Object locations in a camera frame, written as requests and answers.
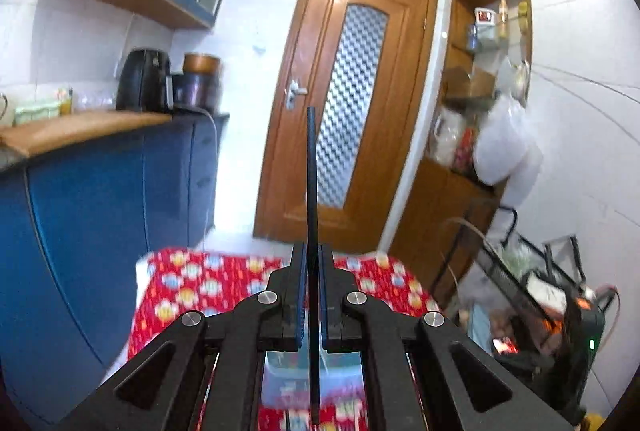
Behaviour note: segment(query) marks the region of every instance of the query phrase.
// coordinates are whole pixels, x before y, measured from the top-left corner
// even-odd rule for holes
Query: white tiled wall
[[[173,32],[146,18],[95,0],[0,0],[0,93],[17,104],[52,98],[58,88],[76,96],[115,92],[116,65],[135,46],[169,50]]]
[[[180,69],[183,55],[188,51],[208,52],[223,61],[221,109],[228,111],[231,118],[222,139],[218,168],[215,222],[220,231],[250,234],[253,229],[273,93],[296,1],[223,0],[212,32],[177,30],[174,35],[170,55],[175,70]],[[418,127],[428,123],[426,106],[431,99],[434,68],[441,47],[443,8],[443,0],[439,0]],[[408,169],[401,179],[399,201],[392,209],[388,225],[397,223],[402,213],[401,197],[403,194],[406,197],[413,181],[422,136],[422,130],[418,129],[412,141]]]
[[[545,160],[518,227],[538,243],[577,233],[590,284],[621,291],[583,399],[608,414],[640,361],[640,104],[629,99],[640,98],[640,11],[633,0],[532,0],[532,17],[527,112]]]

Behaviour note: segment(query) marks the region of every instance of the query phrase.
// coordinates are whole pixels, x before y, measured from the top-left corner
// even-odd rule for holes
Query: wooden countertop
[[[0,130],[0,141],[14,151],[32,157],[113,133],[164,124],[171,118],[162,113],[87,111],[4,128]]]

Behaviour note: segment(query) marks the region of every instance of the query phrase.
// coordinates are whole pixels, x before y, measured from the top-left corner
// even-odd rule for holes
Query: checkered glass panel
[[[387,15],[347,5],[318,134],[318,203],[343,208],[376,81]]]

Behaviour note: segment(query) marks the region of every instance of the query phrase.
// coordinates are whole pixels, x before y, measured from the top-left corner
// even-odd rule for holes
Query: air fryer
[[[149,48],[132,50],[120,76],[116,109],[166,112],[174,106],[173,97],[169,55]]]

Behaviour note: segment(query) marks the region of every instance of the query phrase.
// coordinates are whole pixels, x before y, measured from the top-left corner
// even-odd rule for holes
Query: brown round container
[[[185,74],[214,75],[220,67],[220,59],[207,54],[185,54],[182,71]]]

